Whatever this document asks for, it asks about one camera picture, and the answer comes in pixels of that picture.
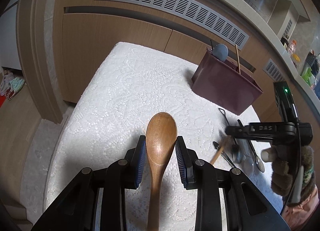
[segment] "white countertop edge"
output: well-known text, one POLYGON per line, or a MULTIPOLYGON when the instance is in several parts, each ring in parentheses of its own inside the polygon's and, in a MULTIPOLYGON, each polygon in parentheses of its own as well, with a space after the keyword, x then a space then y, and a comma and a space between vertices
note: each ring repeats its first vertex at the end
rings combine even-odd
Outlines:
POLYGON ((296 83, 301 86, 301 88, 306 92, 307 96, 310 98, 311 102, 316 107, 318 114, 320 115, 320 100, 316 94, 310 89, 308 84, 300 77, 298 74, 289 54, 284 49, 279 38, 269 27, 269 25, 263 20, 263 18, 252 9, 244 0, 219 0, 226 4, 228 7, 232 8, 238 12, 242 17, 244 17, 250 24, 252 24, 265 39, 274 47, 274 50, 279 54, 287 68, 295 79, 296 83))

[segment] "white tablecloth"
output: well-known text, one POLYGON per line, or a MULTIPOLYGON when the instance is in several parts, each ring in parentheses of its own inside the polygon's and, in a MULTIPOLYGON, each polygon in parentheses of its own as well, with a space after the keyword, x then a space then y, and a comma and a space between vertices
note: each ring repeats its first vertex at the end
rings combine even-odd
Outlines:
MULTIPOLYGON (((200 159, 210 161, 215 154, 212 141, 219 141, 226 122, 218 106, 191 91, 191 77, 197 65, 178 57, 130 43, 118 43, 97 70, 79 100, 52 159, 45 208, 83 168, 108 167, 136 146, 146 133, 152 116, 170 113, 178 135, 200 159)), ((227 111, 231 125, 259 119, 250 106, 240 116, 227 111)), ((257 154, 269 143, 253 142, 257 154)), ((215 167, 229 170, 219 157, 215 167)), ((265 173, 255 167, 252 182, 271 204, 281 210, 281 198, 271 191, 271 164, 265 173)), ((160 230, 194 230, 196 190, 185 190, 173 152, 164 173, 160 201, 160 230)), ((148 163, 140 187, 126 190, 128 230, 145 230, 150 196, 148 163)))

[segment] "purple container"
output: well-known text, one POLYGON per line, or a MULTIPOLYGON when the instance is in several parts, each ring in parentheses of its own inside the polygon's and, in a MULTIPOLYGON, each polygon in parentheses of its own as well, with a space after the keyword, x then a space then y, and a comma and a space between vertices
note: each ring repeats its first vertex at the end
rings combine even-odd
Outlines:
POLYGON ((219 61, 207 49, 192 76, 192 91, 239 116, 263 91, 248 74, 236 70, 232 62, 219 61))

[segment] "pink sleeve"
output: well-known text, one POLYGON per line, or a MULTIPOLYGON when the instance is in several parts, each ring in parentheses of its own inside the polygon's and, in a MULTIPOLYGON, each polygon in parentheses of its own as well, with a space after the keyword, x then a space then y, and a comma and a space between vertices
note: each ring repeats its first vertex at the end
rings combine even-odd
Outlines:
POLYGON ((318 203, 318 188, 315 186, 310 196, 299 206, 286 207, 282 217, 292 231, 300 230, 304 226, 304 223, 310 218, 318 203))

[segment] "chopstick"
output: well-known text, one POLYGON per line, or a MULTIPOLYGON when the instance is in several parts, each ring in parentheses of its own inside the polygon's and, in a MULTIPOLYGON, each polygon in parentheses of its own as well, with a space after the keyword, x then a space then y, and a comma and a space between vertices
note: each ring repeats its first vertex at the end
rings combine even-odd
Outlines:
POLYGON ((213 158, 212 158, 211 161, 210 161, 210 164, 214 165, 214 163, 216 162, 216 160, 218 159, 218 157, 220 156, 220 154, 223 152, 224 147, 226 146, 227 142, 229 142, 229 140, 230 140, 230 136, 227 136, 227 137, 221 142, 220 149, 219 149, 219 151, 217 151, 217 152, 215 153, 215 155, 213 156, 213 158))
POLYGON ((238 73, 241 74, 241 72, 240 72, 240 61, 239 61, 239 54, 238 54, 238 46, 237 46, 237 44, 235 44, 235 48, 236 48, 236 55, 237 55, 237 62, 238 62, 238 73))

